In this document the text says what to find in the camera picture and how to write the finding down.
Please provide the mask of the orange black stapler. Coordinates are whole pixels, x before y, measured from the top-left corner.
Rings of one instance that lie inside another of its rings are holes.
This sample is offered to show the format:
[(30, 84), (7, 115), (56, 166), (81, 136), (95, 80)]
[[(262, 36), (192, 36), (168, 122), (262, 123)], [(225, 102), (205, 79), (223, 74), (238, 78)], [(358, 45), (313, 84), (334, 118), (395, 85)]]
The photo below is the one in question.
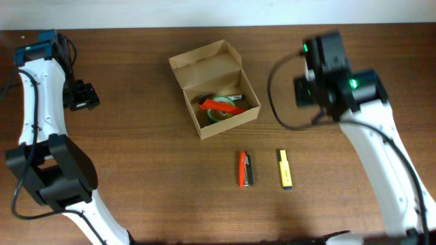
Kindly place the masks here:
[(246, 152), (241, 152), (239, 156), (239, 176), (238, 183), (241, 188), (254, 185), (253, 168), (251, 156)]

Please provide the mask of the orange utility knife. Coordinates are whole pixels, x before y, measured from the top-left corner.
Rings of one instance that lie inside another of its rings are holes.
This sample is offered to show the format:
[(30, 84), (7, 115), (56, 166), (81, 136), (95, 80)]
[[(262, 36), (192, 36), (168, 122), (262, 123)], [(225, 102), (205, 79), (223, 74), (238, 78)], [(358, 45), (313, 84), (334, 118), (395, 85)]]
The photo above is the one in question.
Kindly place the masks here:
[(201, 110), (219, 110), (234, 115), (238, 115), (238, 114), (242, 114), (243, 112), (246, 112), (246, 109), (239, 108), (236, 107), (235, 105), (230, 105), (224, 102), (214, 101), (212, 99), (201, 100), (201, 102), (199, 102), (198, 107)]

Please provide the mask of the blue white marker pen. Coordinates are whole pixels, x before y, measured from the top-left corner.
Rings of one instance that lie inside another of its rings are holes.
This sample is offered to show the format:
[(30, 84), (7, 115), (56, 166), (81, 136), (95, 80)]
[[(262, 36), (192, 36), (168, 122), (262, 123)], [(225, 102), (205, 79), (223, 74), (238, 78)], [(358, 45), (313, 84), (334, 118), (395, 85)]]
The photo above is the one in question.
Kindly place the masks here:
[(240, 101), (245, 99), (245, 95), (243, 94), (228, 95), (227, 98), (230, 99), (231, 101)]

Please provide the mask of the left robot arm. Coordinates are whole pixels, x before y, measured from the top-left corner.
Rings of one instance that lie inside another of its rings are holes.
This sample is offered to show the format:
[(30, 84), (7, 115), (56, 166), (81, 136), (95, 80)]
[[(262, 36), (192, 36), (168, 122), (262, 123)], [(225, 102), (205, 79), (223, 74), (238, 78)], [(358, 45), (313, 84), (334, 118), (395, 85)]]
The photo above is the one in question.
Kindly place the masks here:
[(5, 154), (18, 180), (11, 213), (32, 221), (62, 214), (92, 244), (134, 244), (102, 201), (92, 160), (69, 138), (64, 110), (99, 105), (92, 84), (74, 77), (77, 49), (56, 30), (38, 34), (37, 42), (15, 50), (24, 119), (18, 147)]

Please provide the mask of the yellow highlighter pen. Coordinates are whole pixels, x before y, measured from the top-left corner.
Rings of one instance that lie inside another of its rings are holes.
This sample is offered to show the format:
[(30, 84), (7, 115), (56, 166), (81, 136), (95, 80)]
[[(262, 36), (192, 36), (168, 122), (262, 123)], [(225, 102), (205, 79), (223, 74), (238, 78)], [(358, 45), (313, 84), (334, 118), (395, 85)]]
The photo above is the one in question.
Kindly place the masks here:
[(279, 150), (279, 168), (281, 174), (282, 187), (285, 190), (293, 189), (289, 161), (287, 159), (287, 154), (285, 150)]

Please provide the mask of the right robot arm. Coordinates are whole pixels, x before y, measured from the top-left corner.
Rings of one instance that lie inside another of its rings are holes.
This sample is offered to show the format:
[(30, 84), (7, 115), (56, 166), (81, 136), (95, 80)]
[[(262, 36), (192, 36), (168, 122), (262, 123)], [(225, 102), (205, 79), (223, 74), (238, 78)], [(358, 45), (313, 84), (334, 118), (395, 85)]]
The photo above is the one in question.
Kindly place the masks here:
[(435, 201), (419, 178), (372, 69), (354, 72), (337, 31), (302, 42), (306, 74), (294, 80), (296, 105), (317, 104), (355, 148), (375, 192), (386, 233), (431, 244)]

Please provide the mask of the small yellow tape roll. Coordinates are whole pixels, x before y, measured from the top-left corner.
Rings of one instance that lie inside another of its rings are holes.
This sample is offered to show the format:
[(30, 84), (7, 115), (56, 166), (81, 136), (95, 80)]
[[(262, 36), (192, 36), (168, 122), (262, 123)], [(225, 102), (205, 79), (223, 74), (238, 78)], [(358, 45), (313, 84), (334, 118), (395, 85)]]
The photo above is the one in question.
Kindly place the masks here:
[(223, 111), (218, 111), (217, 112), (217, 118), (219, 120), (225, 120), (227, 118), (231, 118), (233, 117), (233, 114), (229, 113), (229, 112), (223, 112)]

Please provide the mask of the brown cardboard box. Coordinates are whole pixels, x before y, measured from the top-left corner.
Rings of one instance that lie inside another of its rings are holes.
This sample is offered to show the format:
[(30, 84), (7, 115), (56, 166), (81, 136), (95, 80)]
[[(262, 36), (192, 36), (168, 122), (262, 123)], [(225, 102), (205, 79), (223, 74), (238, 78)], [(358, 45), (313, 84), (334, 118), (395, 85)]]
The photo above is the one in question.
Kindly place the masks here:
[[(176, 55), (168, 61), (200, 139), (258, 118), (261, 104), (243, 70), (242, 57), (226, 40)], [(220, 122), (211, 122), (207, 110), (198, 107), (204, 97), (212, 99), (238, 94), (245, 95), (245, 99), (235, 101), (235, 106), (246, 109), (246, 112)]]

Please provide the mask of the green tape roll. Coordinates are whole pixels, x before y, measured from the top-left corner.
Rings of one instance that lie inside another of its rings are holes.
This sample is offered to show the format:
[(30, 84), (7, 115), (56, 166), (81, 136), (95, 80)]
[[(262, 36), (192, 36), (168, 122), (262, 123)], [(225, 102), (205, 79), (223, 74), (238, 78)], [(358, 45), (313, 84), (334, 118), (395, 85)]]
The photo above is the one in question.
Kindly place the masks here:
[[(218, 101), (218, 102), (222, 102), (222, 103), (225, 103), (225, 104), (228, 104), (228, 105), (233, 105), (233, 106), (235, 106), (236, 104), (233, 102), (233, 101), (231, 101), (230, 99), (228, 99), (227, 97), (225, 97), (225, 96), (219, 96), (219, 97), (213, 97), (212, 98), (212, 100), (213, 101)], [(209, 117), (209, 119), (210, 119), (210, 121), (213, 123), (218, 123), (218, 122), (220, 122), (220, 121), (222, 121), (222, 120), (219, 120), (218, 118), (217, 118), (217, 112), (218, 111), (220, 111), (220, 110), (214, 110), (214, 109), (207, 109), (207, 115), (208, 115), (208, 117)]]

